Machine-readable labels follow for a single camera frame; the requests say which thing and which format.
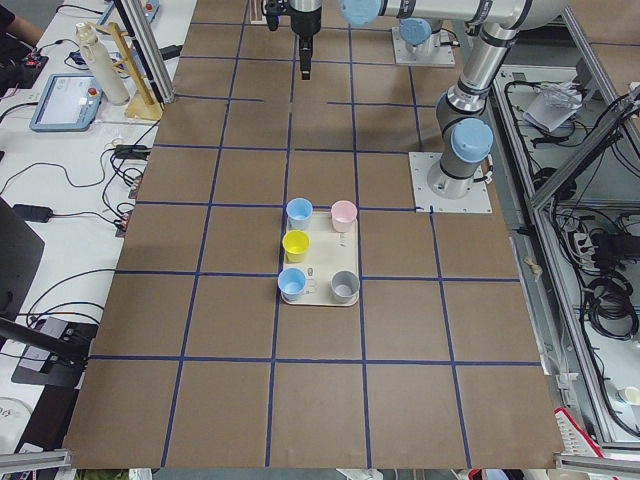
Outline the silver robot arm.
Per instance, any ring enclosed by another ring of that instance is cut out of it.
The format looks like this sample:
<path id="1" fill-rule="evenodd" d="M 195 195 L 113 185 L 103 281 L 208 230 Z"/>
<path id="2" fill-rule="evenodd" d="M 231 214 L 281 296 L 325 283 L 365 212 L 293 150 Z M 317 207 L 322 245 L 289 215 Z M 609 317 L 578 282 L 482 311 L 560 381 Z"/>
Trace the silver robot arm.
<path id="1" fill-rule="evenodd" d="M 405 18 L 399 21 L 399 34 L 408 52 L 429 55 L 440 47 L 442 26 L 440 19 Z"/>
<path id="2" fill-rule="evenodd" d="M 480 27 L 471 54 L 456 84 L 440 98 L 436 116 L 445 145 L 439 163 L 428 173 L 429 188 L 438 196 L 460 199 L 494 141 L 491 128 L 479 118 L 506 54 L 522 30 L 548 24 L 568 6 L 566 1 L 340 1 L 352 26 L 382 16 L 400 20 L 460 20 Z"/>

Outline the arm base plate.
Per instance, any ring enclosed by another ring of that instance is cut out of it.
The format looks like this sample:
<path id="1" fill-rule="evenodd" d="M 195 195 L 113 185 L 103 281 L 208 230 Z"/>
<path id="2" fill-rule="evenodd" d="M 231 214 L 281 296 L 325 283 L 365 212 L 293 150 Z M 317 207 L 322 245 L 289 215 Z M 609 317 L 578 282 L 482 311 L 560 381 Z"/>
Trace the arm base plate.
<path id="1" fill-rule="evenodd" d="M 402 39 L 399 28 L 391 29 L 395 63 L 405 66 L 428 66 L 453 68 L 456 64 L 451 36 L 444 30 L 439 31 L 439 40 L 435 35 L 419 46 L 412 46 Z"/>
<path id="2" fill-rule="evenodd" d="M 453 179 L 441 169 L 440 152 L 410 152 L 415 210 L 422 213 L 491 214 L 486 173 L 478 164 L 474 176 Z"/>

